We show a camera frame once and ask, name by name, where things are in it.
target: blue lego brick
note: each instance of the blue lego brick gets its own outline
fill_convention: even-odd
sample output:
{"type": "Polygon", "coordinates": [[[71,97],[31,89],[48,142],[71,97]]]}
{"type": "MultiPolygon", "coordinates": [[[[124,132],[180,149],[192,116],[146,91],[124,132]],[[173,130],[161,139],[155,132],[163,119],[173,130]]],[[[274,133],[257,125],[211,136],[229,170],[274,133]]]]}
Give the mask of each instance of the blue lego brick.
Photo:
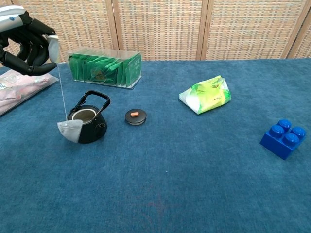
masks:
{"type": "Polygon", "coordinates": [[[290,121],[282,119],[273,125],[262,137],[260,144],[278,157],[286,160],[306,138],[306,131],[300,127],[291,128],[290,121]]]}

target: clear plastic box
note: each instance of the clear plastic box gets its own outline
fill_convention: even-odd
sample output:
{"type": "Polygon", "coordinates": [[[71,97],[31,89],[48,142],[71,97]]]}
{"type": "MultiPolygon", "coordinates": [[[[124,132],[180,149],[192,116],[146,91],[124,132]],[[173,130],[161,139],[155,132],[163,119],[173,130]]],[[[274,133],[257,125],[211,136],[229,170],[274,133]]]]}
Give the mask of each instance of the clear plastic box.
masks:
{"type": "Polygon", "coordinates": [[[75,81],[133,89],[141,79],[139,52],[79,47],[66,60],[75,81]]]}

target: blue carpet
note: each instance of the blue carpet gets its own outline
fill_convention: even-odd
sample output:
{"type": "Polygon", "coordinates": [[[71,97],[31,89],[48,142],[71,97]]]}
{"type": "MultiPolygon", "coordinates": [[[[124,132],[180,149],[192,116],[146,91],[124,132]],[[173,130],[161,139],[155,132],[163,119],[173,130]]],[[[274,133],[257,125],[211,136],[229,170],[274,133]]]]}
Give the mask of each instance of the blue carpet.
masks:
{"type": "Polygon", "coordinates": [[[60,134],[59,82],[0,117],[0,232],[311,232],[310,67],[311,59],[144,62],[127,90],[74,82],[61,64],[67,111],[90,89],[111,98],[106,135],[81,145],[60,134]],[[228,104],[196,115],[178,100],[216,75],[228,104]],[[132,108],[146,111],[145,124],[124,121],[132,108]],[[286,161],[259,144],[281,118],[308,133],[286,161]]]}

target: robotic hand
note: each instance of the robotic hand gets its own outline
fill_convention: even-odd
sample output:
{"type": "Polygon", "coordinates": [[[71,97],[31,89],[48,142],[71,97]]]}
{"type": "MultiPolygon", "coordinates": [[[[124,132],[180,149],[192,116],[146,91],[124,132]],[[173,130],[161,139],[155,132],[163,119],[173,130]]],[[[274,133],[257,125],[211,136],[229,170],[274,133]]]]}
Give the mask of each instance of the robotic hand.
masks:
{"type": "Polygon", "coordinates": [[[59,52],[54,29],[32,19],[22,6],[0,7],[0,62],[22,75],[39,76],[53,70],[59,52]],[[4,51],[8,39],[20,44],[17,56],[4,51]]]}

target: green and white package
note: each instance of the green and white package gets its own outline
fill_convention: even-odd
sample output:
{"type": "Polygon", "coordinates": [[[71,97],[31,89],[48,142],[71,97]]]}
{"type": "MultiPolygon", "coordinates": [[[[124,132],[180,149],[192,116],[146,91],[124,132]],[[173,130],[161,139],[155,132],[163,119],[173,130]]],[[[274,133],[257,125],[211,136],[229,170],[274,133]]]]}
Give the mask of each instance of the green and white package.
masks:
{"type": "Polygon", "coordinates": [[[225,79],[218,75],[180,93],[179,99],[196,114],[201,114],[228,103],[231,93],[225,79]]]}

